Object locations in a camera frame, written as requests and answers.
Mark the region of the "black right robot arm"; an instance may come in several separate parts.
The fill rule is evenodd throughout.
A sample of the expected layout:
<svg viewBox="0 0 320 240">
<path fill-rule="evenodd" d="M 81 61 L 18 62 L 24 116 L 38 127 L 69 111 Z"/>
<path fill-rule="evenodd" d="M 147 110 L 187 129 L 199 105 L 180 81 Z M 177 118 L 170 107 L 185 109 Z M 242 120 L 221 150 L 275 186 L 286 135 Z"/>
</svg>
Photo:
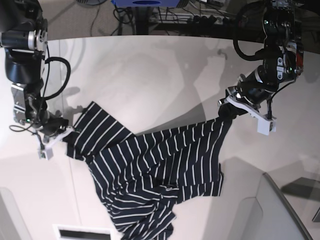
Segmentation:
<svg viewBox="0 0 320 240">
<path fill-rule="evenodd" d="M 0 46 L 5 52 L 5 74 L 12 83 L 15 122 L 30 124 L 48 138 L 64 133 L 69 121 L 49 112 L 47 101 L 58 97 L 66 88 L 71 66 L 62 57 L 50 56 L 48 21 L 37 0 L 0 2 Z M 60 89 L 46 96 L 42 74 L 51 62 L 65 64 L 67 73 Z"/>
</svg>

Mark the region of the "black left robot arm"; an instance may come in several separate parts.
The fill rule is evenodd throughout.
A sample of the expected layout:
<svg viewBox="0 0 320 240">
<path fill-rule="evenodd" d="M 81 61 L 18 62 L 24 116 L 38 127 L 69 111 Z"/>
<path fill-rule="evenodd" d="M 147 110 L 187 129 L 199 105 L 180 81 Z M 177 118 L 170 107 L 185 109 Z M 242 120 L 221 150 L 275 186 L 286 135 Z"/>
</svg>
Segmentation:
<svg viewBox="0 0 320 240">
<path fill-rule="evenodd" d="M 296 6 L 294 0 L 258 0 L 239 10 L 232 33 L 234 50 L 243 60 L 262 64 L 248 76 L 241 75 L 237 85 L 226 89 L 226 97 L 257 110 L 263 101 L 271 103 L 275 95 L 296 82 L 304 69 L 302 24 L 296 18 Z M 263 10 L 263 48 L 247 55 L 239 46 L 240 22 L 246 13 L 256 10 Z"/>
</svg>

